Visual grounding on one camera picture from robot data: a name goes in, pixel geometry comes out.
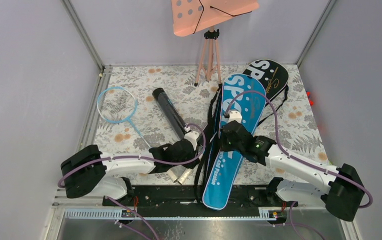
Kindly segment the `black sport racket bag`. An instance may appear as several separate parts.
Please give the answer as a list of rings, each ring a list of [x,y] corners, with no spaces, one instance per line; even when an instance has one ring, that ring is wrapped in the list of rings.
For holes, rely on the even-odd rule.
[[[243,74],[258,80],[265,88],[266,96],[270,101],[273,101],[280,93],[284,93],[284,99],[277,106],[276,111],[287,101],[289,73],[283,65],[270,59],[258,59],[250,63]]]

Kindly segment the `floral table mat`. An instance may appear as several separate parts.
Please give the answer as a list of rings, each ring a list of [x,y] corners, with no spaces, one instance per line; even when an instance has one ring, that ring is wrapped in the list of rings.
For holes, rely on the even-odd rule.
[[[278,110],[279,135],[284,147],[322,164],[329,164],[314,115],[306,95],[299,69],[286,64],[289,73],[288,99]],[[150,147],[178,140],[152,92],[163,88],[186,123],[206,126],[209,103],[218,88],[217,77],[200,80],[194,85],[197,66],[108,66],[101,79],[102,89],[123,87],[138,101],[133,123]],[[273,100],[277,107],[284,99],[281,93]],[[89,137],[106,153],[140,153],[149,147],[128,122],[111,124],[100,119]]]

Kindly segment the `blue racket bag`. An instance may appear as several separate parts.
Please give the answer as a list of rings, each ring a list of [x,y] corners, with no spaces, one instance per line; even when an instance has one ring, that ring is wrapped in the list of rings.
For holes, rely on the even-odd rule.
[[[243,161],[241,151],[249,147],[266,104],[263,95],[263,85],[248,75],[236,73],[224,80],[216,103],[209,175],[202,196],[210,209],[219,211],[227,205]]]

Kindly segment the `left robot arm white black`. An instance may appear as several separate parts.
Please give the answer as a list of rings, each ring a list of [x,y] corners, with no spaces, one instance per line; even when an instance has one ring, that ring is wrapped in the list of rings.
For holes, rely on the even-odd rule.
[[[61,163],[58,187],[66,190],[69,199],[110,196],[126,206],[133,201],[134,193],[123,177],[115,180],[114,175],[160,174],[177,166],[192,168],[202,155],[203,147],[186,139],[152,147],[141,154],[104,154],[92,144]]]

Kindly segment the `pink music stand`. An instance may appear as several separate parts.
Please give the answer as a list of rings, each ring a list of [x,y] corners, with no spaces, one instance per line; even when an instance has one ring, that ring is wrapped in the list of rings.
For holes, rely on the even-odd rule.
[[[204,44],[200,54],[194,85],[199,85],[200,73],[210,81],[220,71],[219,29],[216,25],[253,12],[259,8],[257,0],[172,0],[173,33],[178,37],[193,35],[205,30]]]

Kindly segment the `black shuttlecock tube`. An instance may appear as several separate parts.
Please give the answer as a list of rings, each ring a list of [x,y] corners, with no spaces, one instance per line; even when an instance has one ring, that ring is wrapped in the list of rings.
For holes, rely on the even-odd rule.
[[[174,107],[170,98],[167,96],[167,93],[162,87],[159,87],[153,90],[152,96],[154,97],[161,111],[166,116],[178,138],[182,139],[187,133],[185,131],[186,123]]]

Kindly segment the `blue racket white grip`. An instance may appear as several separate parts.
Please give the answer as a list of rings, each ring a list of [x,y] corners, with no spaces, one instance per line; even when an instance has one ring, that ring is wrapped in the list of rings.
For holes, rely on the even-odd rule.
[[[183,185],[185,180],[188,178],[190,174],[192,174],[193,169],[185,168],[185,169],[173,169],[171,168],[166,172],[167,176],[173,181],[173,183],[178,183]]]

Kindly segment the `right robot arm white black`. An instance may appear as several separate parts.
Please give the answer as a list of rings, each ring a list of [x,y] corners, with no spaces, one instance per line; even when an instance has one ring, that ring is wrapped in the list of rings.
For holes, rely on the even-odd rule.
[[[275,140],[253,136],[239,122],[233,120],[220,129],[220,148],[224,152],[238,152],[250,162],[280,168],[304,183],[291,183],[283,178],[273,179],[266,191],[266,201],[273,206],[285,202],[310,201],[324,203],[333,216],[353,221],[364,196],[363,183],[357,170],[344,163],[341,167],[322,164],[288,151]]]

